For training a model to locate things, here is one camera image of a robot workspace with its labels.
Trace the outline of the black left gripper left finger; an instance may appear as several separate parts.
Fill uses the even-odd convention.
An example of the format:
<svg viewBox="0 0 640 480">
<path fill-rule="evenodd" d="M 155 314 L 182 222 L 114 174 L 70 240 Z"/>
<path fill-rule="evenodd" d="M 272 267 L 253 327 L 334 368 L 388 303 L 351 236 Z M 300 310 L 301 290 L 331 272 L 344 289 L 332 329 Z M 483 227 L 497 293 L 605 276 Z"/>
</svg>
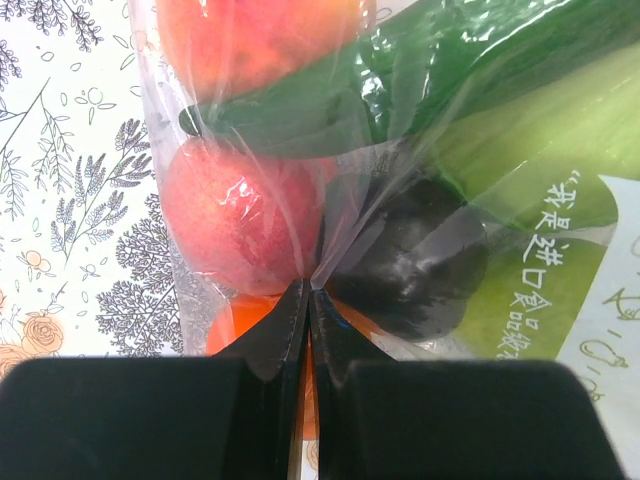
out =
<svg viewBox="0 0 640 480">
<path fill-rule="evenodd" d="M 297 479 L 306 284 L 210 357 L 60 358 L 1 384 L 5 479 Z"/>
</svg>

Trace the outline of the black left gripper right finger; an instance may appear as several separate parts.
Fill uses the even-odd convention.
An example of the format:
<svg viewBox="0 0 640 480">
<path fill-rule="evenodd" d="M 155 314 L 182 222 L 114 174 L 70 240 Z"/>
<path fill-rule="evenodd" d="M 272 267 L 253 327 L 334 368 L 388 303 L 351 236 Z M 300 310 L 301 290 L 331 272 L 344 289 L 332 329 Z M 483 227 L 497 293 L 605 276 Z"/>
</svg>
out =
<svg viewBox="0 0 640 480">
<path fill-rule="evenodd" d="M 309 297 L 323 479 L 620 479 L 582 383 L 552 361 L 398 361 Z"/>
</svg>

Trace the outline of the fake dark purple plum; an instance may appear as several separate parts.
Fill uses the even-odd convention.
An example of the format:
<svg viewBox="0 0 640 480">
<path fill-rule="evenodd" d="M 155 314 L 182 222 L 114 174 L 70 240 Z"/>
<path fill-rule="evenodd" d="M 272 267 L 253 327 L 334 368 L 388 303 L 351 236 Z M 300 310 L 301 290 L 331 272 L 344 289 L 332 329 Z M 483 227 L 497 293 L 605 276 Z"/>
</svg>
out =
<svg viewBox="0 0 640 480">
<path fill-rule="evenodd" d="M 475 211 L 451 189 L 418 179 L 380 203 L 327 289 L 382 330 L 421 342 L 460 324 L 488 257 Z"/>
</svg>

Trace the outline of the clear zip top bag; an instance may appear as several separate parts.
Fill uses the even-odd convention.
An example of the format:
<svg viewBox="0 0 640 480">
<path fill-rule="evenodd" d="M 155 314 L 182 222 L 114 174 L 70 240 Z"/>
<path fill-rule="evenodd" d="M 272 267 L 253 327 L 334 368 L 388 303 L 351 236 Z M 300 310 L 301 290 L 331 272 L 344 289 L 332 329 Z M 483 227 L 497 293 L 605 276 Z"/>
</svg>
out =
<svg viewBox="0 0 640 480">
<path fill-rule="evenodd" d="M 375 2 L 377 7 L 374 23 L 358 34 L 354 40 L 332 53 L 369 33 L 382 22 L 418 1 Z M 632 45 L 639 47 L 639 38 L 582 67 Z M 272 85 L 285 76 L 269 85 L 233 97 L 198 100 L 177 78 L 163 53 L 160 39 L 159 47 L 174 75 L 171 85 L 164 85 L 158 75 L 152 75 L 147 93 L 151 109 L 164 110 L 169 118 L 170 132 L 161 139 L 164 152 L 159 157 L 161 165 L 159 194 L 176 151 L 191 138 L 202 138 L 217 146 L 235 149 L 252 158 L 286 159 L 256 156 L 248 150 L 241 150 L 212 138 L 191 136 L 183 131 L 179 123 L 180 113 L 189 106 L 203 101 L 221 103 Z M 543 86 L 556 82 L 580 68 Z M 602 176 L 601 179 L 612 193 L 617 207 L 618 217 L 612 224 L 553 232 L 525 231 L 500 223 L 487 212 L 470 204 L 441 175 L 432 157 L 435 144 L 451 124 L 467 116 L 511 102 L 534 90 L 464 116 L 455 117 L 445 114 L 427 130 L 415 135 L 362 147 L 339 155 L 312 159 L 288 159 L 301 161 L 333 158 L 337 165 L 337 173 L 329 182 L 325 193 L 320 237 L 316 250 L 317 265 L 306 278 L 314 289 L 326 292 L 332 302 L 336 300 L 329 293 L 327 282 L 367 220 L 385 198 L 418 179 L 434 180 L 451 189 L 475 211 L 486 231 L 489 257 L 503 248 L 525 246 L 531 235 L 535 233 L 552 238 L 588 240 L 605 246 L 607 248 L 605 256 L 578 316 L 559 353 L 550 360 L 563 363 L 578 376 L 620 455 L 627 466 L 634 469 L 639 465 L 639 177 L 636 180 L 630 180 Z M 183 258 L 171 232 L 170 235 L 179 260 L 191 280 L 191 285 L 183 291 L 189 298 L 189 303 L 182 307 L 183 330 L 190 340 L 191 352 L 205 352 L 209 330 L 215 317 L 236 296 L 241 294 L 256 297 L 282 295 L 283 292 L 275 295 L 249 295 L 218 284 L 204 274 L 193 271 Z M 399 359 L 502 360 L 474 356 L 467 347 L 453 337 L 454 330 L 443 337 L 421 342 L 407 341 L 383 330 L 382 334 L 374 334 L 370 341 Z"/>
</svg>

